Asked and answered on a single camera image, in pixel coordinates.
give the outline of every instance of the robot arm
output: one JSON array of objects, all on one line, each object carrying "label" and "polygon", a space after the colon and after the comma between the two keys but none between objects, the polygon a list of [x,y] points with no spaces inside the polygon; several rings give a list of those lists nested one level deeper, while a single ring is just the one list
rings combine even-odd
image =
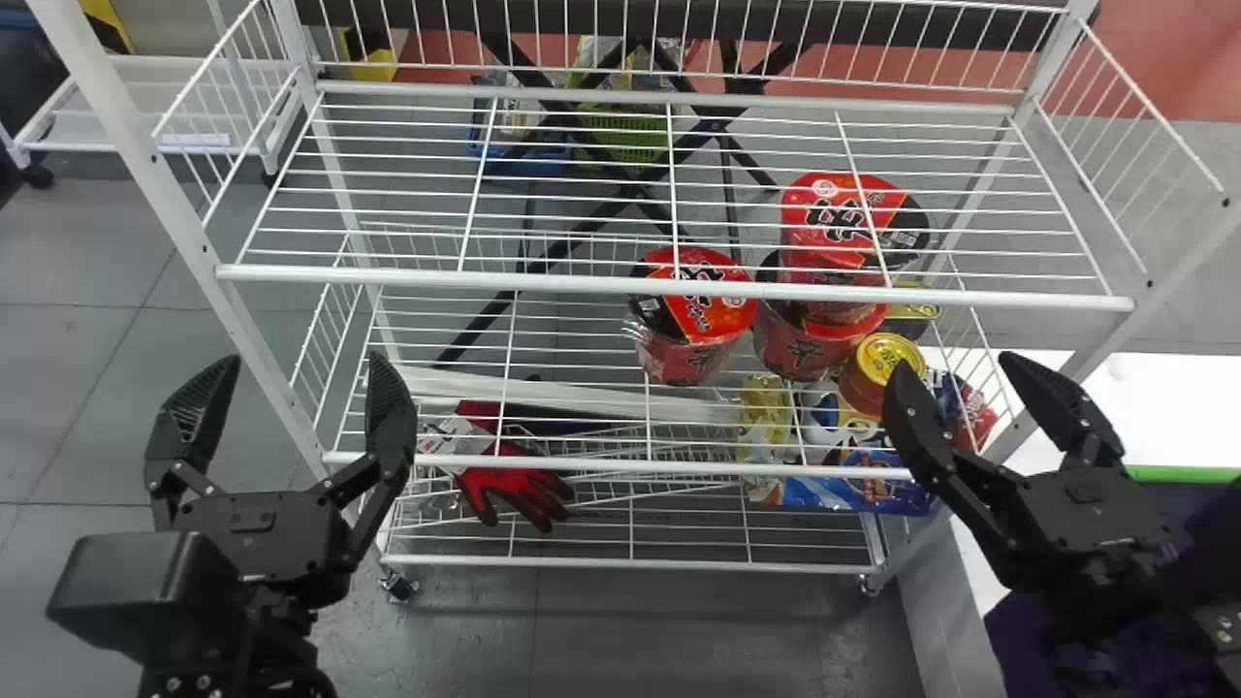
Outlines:
[{"label": "robot arm", "polygon": [[[267,696],[280,684],[280,696],[335,696],[307,636],[318,609],[349,592],[416,447],[410,391],[381,354],[369,359],[366,453],[303,492],[226,493],[207,477],[237,356],[182,385],[161,405],[146,446],[155,532],[78,540],[47,616],[140,663],[139,696],[181,686]],[[351,527],[344,508],[366,492]]]},{"label": "robot arm", "polygon": [[884,425],[913,478],[969,527],[1000,582],[1042,595],[1054,635],[1106,635],[1155,602],[1154,561],[1170,528],[1126,473],[1119,437],[1081,386],[1009,351],[1000,366],[1064,451],[1057,471],[1024,477],[953,448],[908,365],[887,384]]}]

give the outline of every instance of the canned food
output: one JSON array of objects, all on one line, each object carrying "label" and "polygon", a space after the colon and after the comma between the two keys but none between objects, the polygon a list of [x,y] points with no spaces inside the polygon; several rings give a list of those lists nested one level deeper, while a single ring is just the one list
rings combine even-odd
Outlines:
[{"label": "canned food", "polygon": [[[726,255],[683,246],[675,278],[751,281]],[[674,278],[673,248],[660,247],[634,266],[632,276]],[[732,344],[755,322],[758,301],[711,296],[630,296],[629,329],[638,360],[655,381],[697,385],[724,364]]]},{"label": "canned food", "polygon": [[[776,252],[758,271],[759,282],[776,279]],[[851,324],[825,324],[809,319],[807,304],[763,301],[755,320],[755,354],[767,369],[791,380],[818,380],[844,363],[853,348],[884,322],[887,306],[875,306]]]},{"label": "canned food", "polygon": [[884,388],[901,361],[926,378],[927,364],[922,353],[908,339],[889,332],[877,332],[862,339],[840,371],[840,394],[853,407],[879,417],[884,407]]},{"label": "canned food", "polygon": [[[896,288],[926,288],[921,281],[898,281],[892,286]],[[901,337],[917,342],[926,334],[927,325],[939,318],[939,306],[927,303],[897,303],[887,306],[887,317],[879,332],[891,332]]]},{"label": "canned food", "polygon": [[[931,235],[931,221],[912,196],[877,176],[853,173],[809,173],[793,180],[781,201],[779,281],[882,286],[884,274],[870,237],[858,183],[875,225],[884,265],[901,271],[918,258]],[[819,322],[853,323],[870,313],[871,303],[818,301],[809,303]]]}]

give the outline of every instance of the shelf caster wheel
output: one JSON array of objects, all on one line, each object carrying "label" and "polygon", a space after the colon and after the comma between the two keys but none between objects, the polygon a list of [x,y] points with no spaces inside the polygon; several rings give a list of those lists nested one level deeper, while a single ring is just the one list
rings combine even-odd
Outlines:
[{"label": "shelf caster wheel", "polygon": [[870,580],[866,579],[865,575],[858,578],[858,589],[861,591],[861,595],[865,596],[866,599],[874,599],[879,596],[879,592],[881,591],[880,589],[871,587]]},{"label": "shelf caster wheel", "polygon": [[35,189],[48,189],[56,181],[52,170],[37,163],[21,170],[21,179]]},{"label": "shelf caster wheel", "polygon": [[408,604],[418,591],[418,581],[406,579],[396,570],[388,570],[388,575],[380,581],[380,589],[387,591],[388,604]]}]

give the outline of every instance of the wire shelf rack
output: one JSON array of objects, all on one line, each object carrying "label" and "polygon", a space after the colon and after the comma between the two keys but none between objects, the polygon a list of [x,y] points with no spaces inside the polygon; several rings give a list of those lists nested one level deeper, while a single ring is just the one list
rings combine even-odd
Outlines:
[{"label": "wire shelf rack", "polygon": [[[510,426],[537,424],[552,436],[541,436],[545,455],[453,456],[422,455],[427,466],[524,466],[566,472],[625,472],[694,476],[866,477],[908,479],[903,468],[860,468],[737,462],[742,379],[767,374],[756,358],[747,333],[737,340],[720,373],[706,384],[673,388],[652,383],[638,364],[632,335],[625,330],[627,306],[616,296],[522,293],[503,310],[488,310],[493,298],[483,294],[444,297],[407,288],[383,288],[381,312],[366,324],[366,350],[385,353],[401,371],[419,404],[421,433],[457,414],[463,400],[537,407]],[[472,320],[490,319],[489,327]],[[472,334],[463,343],[463,332]],[[346,463],[361,452],[366,351],[360,347],[347,406],[343,411],[330,463]],[[972,308],[948,308],[922,340],[932,366],[951,370],[979,390],[995,414],[994,436],[1014,415],[1014,405],[1000,380],[994,353]],[[786,381],[773,390],[786,405],[797,405],[799,384]],[[814,463],[822,453],[803,438],[799,411],[789,411],[789,462]],[[500,442],[510,440],[504,420],[496,427]],[[462,437],[477,441],[482,452],[496,440],[490,433]],[[521,445],[525,437],[514,443]],[[987,442],[972,442],[975,451]],[[874,447],[871,451],[884,451]]]},{"label": "wire shelf rack", "polygon": [[[393,563],[875,573],[875,517],[764,509],[738,478],[910,473],[804,465],[822,461],[791,383],[767,389],[791,416],[784,462],[738,460],[743,381],[767,373],[751,335],[704,385],[654,384],[624,329],[629,294],[938,306],[923,355],[983,396],[998,422],[965,430],[968,446],[1003,458],[1028,420],[985,324],[999,337],[1000,314],[1095,312],[1104,330],[1083,318],[1066,364],[1082,379],[1239,222],[1096,36],[1092,0],[248,0],[232,24],[213,16],[221,41],[149,130],[122,61],[81,48],[81,15],[31,5],[316,472],[360,455],[367,349],[401,371],[423,430],[463,400],[496,402],[499,436],[473,438],[513,443],[537,414],[526,456],[418,458],[386,528]],[[360,62],[334,41],[315,55],[307,26],[352,30],[347,53],[395,82],[318,75]],[[391,51],[367,45],[380,36]],[[302,128],[276,149],[290,114]],[[256,150],[273,185],[221,260],[205,226]],[[879,261],[859,274],[879,283],[633,276],[655,248],[679,265],[707,246],[756,277],[787,242],[784,191],[817,171],[853,181],[865,227],[850,233]],[[887,229],[918,242],[911,261],[881,246],[890,211],[867,178],[916,204],[920,224]],[[321,284],[292,375],[233,286],[247,281]],[[553,469],[580,502],[553,538],[515,515],[484,530],[438,504],[450,465]]]},{"label": "wire shelf rack", "polygon": [[[509,128],[498,120],[499,101],[321,99],[310,122],[333,135],[300,134],[233,270],[279,276],[282,266],[331,265],[340,242],[354,236],[366,245],[346,256],[359,266],[402,270],[386,278],[411,284],[632,291],[628,284],[640,286],[628,278],[633,261],[668,245],[710,246],[755,274],[788,227],[782,191],[807,173],[835,171],[879,176],[907,191],[926,227],[892,232],[928,243],[912,253],[913,263],[864,271],[882,277],[880,286],[786,284],[782,297],[910,297],[894,286],[917,278],[943,303],[1132,308],[1113,294],[1073,212],[1009,118],[979,123],[951,113],[763,108],[731,120],[731,145],[704,148],[704,120],[690,106],[627,114],[654,129],[566,129],[541,120],[557,112],[519,107],[506,109],[505,123],[524,125]],[[607,143],[566,144],[575,129]],[[529,153],[531,139],[562,152],[537,160],[509,156],[519,148]],[[627,143],[632,139],[642,140]],[[328,145],[331,166],[320,154]],[[997,145],[1010,152],[999,156],[995,184],[972,191],[974,173],[992,161]],[[586,161],[603,150],[625,164]],[[771,180],[748,179],[727,160],[732,155],[755,158],[752,169]],[[536,171],[527,171],[531,166]],[[340,205],[343,195],[347,204]],[[891,260],[887,250],[884,257]],[[457,282],[446,278],[453,273],[462,274]],[[771,294],[771,288],[732,293]]]},{"label": "wire shelf rack", "polygon": [[[488,528],[459,507],[463,515],[427,524],[422,509],[401,501],[381,560],[818,574],[865,574],[884,561],[874,515],[762,507],[735,478],[570,479],[578,502],[547,535],[513,514]],[[609,496],[583,501],[604,486]]]}]

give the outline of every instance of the work glove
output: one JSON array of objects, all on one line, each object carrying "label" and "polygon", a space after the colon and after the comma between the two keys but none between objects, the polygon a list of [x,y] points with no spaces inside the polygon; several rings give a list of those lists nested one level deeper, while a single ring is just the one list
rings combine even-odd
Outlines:
[{"label": "work glove", "polygon": [[[457,414],[473,424],[475,428],[494,433],[499,422],[499,404],[462,401]],[[495,455],[493,442],[483,456]],[[500,456],[526,456],[526,451],[510,442],[500,446]],[[568,512],[560,499],[572,499],[573,488],[555,474],[534,468],[449,468],[457,487],[465,496],[474,515],[483,525],[496,525],[499,517],[489,494],[508,502],[525,517],[540,533],[551,533],[551,522],[563,522]]]}]

